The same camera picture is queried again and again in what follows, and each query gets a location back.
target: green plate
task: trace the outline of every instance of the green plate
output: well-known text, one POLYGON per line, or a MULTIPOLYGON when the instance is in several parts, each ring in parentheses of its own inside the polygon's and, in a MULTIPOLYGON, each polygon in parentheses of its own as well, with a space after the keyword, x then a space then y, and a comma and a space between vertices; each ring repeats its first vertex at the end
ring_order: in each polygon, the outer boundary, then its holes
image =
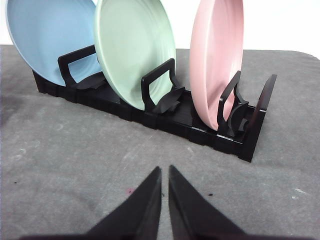
MULTIPOLYGON (((95 12, 95 48, 113 90, 144 110, 141 78, 170 58, 176 59, 173 31, 159 0, 99 0, 95 12)), ((169 73, 150 85, 155 104, 172 88, 169 73)))

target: plate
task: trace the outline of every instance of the plate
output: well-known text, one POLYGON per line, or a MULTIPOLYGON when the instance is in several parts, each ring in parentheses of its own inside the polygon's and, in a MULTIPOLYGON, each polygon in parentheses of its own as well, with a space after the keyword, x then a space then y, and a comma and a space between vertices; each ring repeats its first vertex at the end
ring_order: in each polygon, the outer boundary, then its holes
MULTIPOLYGON (((41 77, 65 86, 58 57, 94 44, 95 9, 91 0, 8 0, 6 19, 25 62, 41 77)), ((77 83, 101 72, 95 55, 69 67, 77 83)))
MULTIPOLYGON (((202 121, 217 130, 220 97, 241 70, 244 39, 242 0, 201 0, 190 47, 190 87, 195 109, 202 121)), ((235 96, 224 105, 228 119, 235 96)))
MULTIPOLYGON (((128 104, 144 110, 141 79, 176 58, 166 11, 159 0, 99 0, 94 41, 102 71, 112 89, 128 104)), ((155 104, 171 91, 169 73, 150 85, 155 104)))

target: table surface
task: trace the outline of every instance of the table surface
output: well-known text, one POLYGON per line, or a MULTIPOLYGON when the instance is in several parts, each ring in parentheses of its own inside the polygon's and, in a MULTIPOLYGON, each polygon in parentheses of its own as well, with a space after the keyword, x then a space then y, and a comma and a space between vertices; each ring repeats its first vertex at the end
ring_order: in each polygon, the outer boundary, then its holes
MULTIPOLYGON (((188 59, 189 50, 177 50, 183 83, 188 59)), ((85 233, 156 166, 164 193, 158 239, 173 239, 171 164, 249 234, 320 238, 320 60, 245 50, 242 68, 239 89, 251 105, 278 74, 251 164, 39 93, 16 49, 1 46, 1 239, 85 233)))

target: dish rack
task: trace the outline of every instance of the dish rack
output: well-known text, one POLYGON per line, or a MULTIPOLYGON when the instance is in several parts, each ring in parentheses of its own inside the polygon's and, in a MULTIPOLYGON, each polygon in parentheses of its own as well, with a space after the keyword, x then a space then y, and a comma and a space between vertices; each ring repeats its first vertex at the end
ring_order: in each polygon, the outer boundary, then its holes
POLYGON ((113 91, 102 72, 89 76, 80 83, 75 82, 68 64, 94 53, 96 50, 92 45, 59 57, 58 64, 66 86, 54 84, 33 72, 38 91, 236 155, 247 162, 252 161, 277 79, 276 75, 272 75, 265 83, 257 105, 251 106, 239 93, 241 72, 238 71, 221 95, 217 115, 219 128, 213 130, 198 116, 191 92, 180 86, 177 81, 173 58, 142 77, 141 91, 145 110, 139 110, 124 102, 113 91), (173 88, 155 105, 150 97, 149 85, 167 71, 170 73, 173 88), (228 120, 225 120, 224 105, 232 91, 235 101, 228 120))

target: stain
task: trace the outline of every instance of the stain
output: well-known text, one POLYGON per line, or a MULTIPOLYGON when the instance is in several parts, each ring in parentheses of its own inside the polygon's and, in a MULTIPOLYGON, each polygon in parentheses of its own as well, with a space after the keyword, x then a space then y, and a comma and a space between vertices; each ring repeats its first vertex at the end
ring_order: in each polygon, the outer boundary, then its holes
POLYGON ((298 192, 298 193, 309 195, 309 194, 306 193, 305 191, 302 191, 300 188, 295 188, 294 190, 295 190, 296 192, 298 192))
POLYGON ((194 153, 194 151, 192 150, 191 147, 188 147, 187 149, 188 149, 188 151, 189 151, 190 153, 192 153, 192 154, 194 153))
POLYGON ((58 124, 56 130, 57 130, 57 131, 61 131, 63 128, 64 128, 64 125, 58 124))
POLYGON ((135 191, 134 188, 128 188, 128 189, 125 191, 125 193, 126 193, 127 195, 131 195, 134 191, 135 191))

